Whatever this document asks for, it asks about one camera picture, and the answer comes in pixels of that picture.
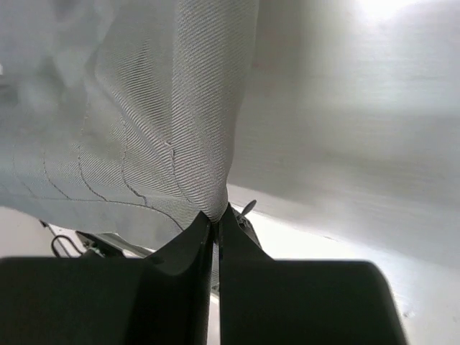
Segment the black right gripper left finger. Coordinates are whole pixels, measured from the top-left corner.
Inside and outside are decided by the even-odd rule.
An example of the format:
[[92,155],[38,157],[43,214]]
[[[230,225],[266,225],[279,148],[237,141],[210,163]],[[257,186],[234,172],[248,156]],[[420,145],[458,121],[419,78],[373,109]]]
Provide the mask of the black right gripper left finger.
[[211,222],[144,259],[1,260],[3,344],[204,344]]

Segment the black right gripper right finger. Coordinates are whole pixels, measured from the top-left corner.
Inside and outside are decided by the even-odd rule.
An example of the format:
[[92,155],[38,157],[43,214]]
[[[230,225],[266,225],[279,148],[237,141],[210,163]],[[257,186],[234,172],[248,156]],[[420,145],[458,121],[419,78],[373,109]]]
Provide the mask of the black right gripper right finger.
[[222,344],[405,344],[378,267],[359,260],[276,260],[239,226],[219,225]]

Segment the grey pleated skirt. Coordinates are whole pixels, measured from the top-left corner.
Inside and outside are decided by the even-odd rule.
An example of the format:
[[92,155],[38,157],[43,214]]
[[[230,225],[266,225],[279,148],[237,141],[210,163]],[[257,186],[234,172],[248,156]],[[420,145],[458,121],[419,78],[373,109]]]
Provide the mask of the grey pleated skirt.
[[456,266],[459,3],[1,3],[3,205],[157,246],[248,198]]

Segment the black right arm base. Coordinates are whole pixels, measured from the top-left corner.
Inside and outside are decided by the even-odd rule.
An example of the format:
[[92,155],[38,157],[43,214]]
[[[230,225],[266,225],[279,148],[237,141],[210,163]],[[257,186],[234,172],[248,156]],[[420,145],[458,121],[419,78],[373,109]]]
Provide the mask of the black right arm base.
[[154,249],[130,244],[116,233],[89,234],[48,224],[42,220],[40,223],[51,232],[50,248],[58,258],[144,258],[155,252]]

